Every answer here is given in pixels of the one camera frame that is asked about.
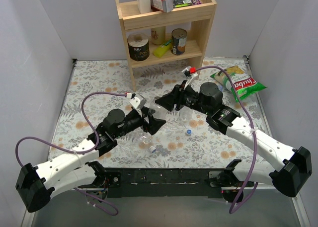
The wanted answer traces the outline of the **yellow green packet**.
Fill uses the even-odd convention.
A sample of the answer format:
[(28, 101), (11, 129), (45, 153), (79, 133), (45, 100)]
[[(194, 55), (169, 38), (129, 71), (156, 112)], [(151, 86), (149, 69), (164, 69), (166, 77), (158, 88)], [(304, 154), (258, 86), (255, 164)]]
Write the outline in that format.
[(158, 46), (154, 51), (153, 55), (157, 58), (161, 58), (171, 49), (171, 39), (165, 41), (160, 46)]

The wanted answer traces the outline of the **cream cylindrical jar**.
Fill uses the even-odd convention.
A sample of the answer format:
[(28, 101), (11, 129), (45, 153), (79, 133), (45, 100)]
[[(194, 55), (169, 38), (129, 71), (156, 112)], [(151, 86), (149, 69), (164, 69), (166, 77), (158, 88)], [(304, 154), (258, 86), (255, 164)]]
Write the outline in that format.
[(155, 45), (161, 45), (165, 41), (165, 26), (151, 29), (151, 42)]

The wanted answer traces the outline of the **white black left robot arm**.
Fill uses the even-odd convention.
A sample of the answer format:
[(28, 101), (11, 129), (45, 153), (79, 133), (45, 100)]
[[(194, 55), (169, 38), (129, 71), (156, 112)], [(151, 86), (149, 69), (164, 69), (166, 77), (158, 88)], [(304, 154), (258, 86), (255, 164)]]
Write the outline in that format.
[(49, 201), (70, 189), (93, 185), (101, 187), (106, 181), (105, 171), (96, 159), (117, 146), (117, 139), (141, 128), (154, 135), (166, 121), (155, 117), (155, 110), (144, 107), (125, 114), (113, 109), (90, 134), (66, 153), (36, 166), (21, 166), (15, 185), (28, 212), (33, 213)]

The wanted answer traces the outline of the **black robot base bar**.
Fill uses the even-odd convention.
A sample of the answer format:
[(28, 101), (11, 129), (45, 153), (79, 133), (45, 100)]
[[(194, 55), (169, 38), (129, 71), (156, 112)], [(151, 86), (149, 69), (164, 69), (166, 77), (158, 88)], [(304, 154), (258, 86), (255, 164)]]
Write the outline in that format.
[(222, 198), (221, 188), (238, 190), (243, 184), (226, 168), (93, 168), (97, 178), (81, 187), (106, 190), (108, 198)]

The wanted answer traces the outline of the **green white chips bag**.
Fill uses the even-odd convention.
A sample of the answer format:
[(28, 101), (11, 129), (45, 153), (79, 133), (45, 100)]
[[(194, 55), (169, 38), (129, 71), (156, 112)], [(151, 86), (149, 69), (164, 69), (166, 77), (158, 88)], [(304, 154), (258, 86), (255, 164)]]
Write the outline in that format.
[(236, 102), (239, 101), (238, 97), (240, 98), (240, 100), (243, 100), (248, 96), (267, 88), (262, 83), (252, 78), (239, 66), (226, 68), (225, 72), (230, 76), (231, 81), (222, 71), (218, 71), (212, 74), (211, 78), (215, 79), (228, 91), (230, 91), (235, 97)]

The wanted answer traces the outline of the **wooden two-tier shelf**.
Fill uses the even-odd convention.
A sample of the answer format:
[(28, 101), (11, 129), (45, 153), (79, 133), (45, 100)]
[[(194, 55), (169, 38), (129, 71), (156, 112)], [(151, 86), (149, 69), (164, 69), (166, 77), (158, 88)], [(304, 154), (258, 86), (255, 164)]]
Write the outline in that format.
[[(202, 66), (208, 40), (217, 8), (216, 0), (199, 0), (201, 4), (188, 7), (176, 8), (169, 13), (161, 11), (152, 11), (141, 14), (139, 12), (137, 1), (120, 2), (115, 0), (117, 12), (122, 31), (127, 61), (131, 76), (132, 90), (136, 91), (136, 83), (133, 69), (166, 62), (187, 59), (189, 65), (198, 69)], [(182, 55), (173, 55), (167, 52), (162, 58), (153, 55), (157, 45), (150, 43), (150, 56), (144, 61), (134, 61), (130, 58), (127, 34), (129, 32), (146, 31), (157, 27), (175, 27), (190, 23), (190, 29), (187, 30), (187, 41), (185, 53)]]

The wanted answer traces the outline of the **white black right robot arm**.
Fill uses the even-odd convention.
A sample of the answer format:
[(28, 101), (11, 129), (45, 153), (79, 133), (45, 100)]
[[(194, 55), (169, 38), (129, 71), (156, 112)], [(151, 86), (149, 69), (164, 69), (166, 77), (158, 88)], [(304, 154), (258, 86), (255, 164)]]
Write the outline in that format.
[(191, 86), (176, 85), (173, 90), (156, 100), (168, 111), (190, 108), (205, 114), (206, 122), (214, 130), (233, 138), (255, 151), (266, 160), (260, 168), (252, 164), (246, 171), (230, 168), (225, 181), (238, 185), (243, 179), (274, 186), (288, 197), (296, 197), (312, 174), (311, 153), (285, 145), (252, 127), (237, 111), (223, 104), (223, 93), (213, 82), (205, 82), (196, 92)]

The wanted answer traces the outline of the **black wrapped paper roll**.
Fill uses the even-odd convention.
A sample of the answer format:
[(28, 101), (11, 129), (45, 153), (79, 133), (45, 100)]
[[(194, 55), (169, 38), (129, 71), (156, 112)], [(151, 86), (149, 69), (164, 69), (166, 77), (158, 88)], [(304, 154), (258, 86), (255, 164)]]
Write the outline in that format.
[(129, 55), (134, 61), (146, 60), (150, 55), (149, 38), (144, 33), (133, 33), (127, 38)]

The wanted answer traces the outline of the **floral patterned table mat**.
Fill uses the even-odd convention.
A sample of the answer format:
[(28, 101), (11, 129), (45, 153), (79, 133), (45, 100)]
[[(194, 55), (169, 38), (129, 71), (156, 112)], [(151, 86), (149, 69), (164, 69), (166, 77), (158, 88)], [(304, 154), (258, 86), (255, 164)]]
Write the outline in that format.
[[(186, 60), (133, 70), (137, 93), (151, 102), (155, 96), (170, 92), (184, 80)], [(49, 159), (61, 154), (91, 133), (90, 125), (99, 124), (115, 108), (128, 113), (131, 106), (122, 94), (131, 91), (131, 76), (126, 60), (78, 61), (53, 137)], [(166, 124), (153, 136), (155, 153), (138, 147), (135, 131), (118, 140), (112, 151), (98, 161), (105, 167), (150, 168), (223, 168), (234, 158), (251, 162), (252, 151), (240, 142), (214, 131), (205, 115), (193, 112), (184, 122), (179, 112), (166, 115)]]

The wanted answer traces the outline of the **white tall bottle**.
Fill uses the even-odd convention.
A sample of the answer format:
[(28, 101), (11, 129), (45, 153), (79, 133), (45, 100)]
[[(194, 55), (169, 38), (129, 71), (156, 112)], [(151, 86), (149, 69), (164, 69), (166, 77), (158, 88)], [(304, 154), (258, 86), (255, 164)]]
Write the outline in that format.
[(151, 12), (151, 0), (137, 0), (140, 14)]

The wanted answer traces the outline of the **crushed clear bottle blue-white cap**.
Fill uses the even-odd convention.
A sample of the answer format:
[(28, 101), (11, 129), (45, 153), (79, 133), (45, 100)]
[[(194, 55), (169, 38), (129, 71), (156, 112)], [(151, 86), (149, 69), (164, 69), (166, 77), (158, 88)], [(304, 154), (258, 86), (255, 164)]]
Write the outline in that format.
[(150, 153), (156, 152), (156, 147), (153, 143), (153, 137), (146, 132), (137, 132), (136, 139), (138, 141), (138, 147), (142, 150), (148, 150)]

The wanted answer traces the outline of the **clear bottle with silver cap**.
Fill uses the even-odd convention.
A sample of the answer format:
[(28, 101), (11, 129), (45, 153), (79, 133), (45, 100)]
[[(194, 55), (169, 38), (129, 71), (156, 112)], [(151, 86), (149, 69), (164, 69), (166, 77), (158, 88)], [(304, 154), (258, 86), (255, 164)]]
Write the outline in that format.
[(159, 96), (155, 96), (150, 102), (149, 114), (152, 114), (152, 116), (156, 119), (166, 120), (167, 110), (161, 105), (156, 104), (157, 99), (159, 99)]

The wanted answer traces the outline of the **tin food can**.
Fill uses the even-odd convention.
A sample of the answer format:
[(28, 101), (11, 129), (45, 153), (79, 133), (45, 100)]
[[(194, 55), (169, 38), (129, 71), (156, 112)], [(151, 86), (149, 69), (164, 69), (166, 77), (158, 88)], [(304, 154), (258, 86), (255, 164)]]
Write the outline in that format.
[(185, 52), (187, 40), (187, 31), (181, 28), (174, 29), (171, 33), (172, 47), (171, 52), (174, 55), (182, 55)]

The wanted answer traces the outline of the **red grey carton box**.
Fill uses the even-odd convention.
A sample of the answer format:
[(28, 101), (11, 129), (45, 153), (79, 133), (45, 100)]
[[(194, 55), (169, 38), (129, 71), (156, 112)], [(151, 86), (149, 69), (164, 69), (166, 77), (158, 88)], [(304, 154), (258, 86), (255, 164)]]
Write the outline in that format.
[(151, 8), (165, 13), (171, 12), (174, 9), (173, 0), (151, 0)]

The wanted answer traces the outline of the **clear bottle with white cap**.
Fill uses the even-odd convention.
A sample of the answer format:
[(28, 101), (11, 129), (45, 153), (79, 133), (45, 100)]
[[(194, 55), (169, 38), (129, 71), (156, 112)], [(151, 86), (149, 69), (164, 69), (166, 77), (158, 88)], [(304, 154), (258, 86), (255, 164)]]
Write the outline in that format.
[(188, 107), (183, 107), (180, 111), (179, 111), (179, 117), (182, 121), (184, 122), (189, 122), (192, 119), (192, 115), (193, 115), (194, 110), (188, 108)]

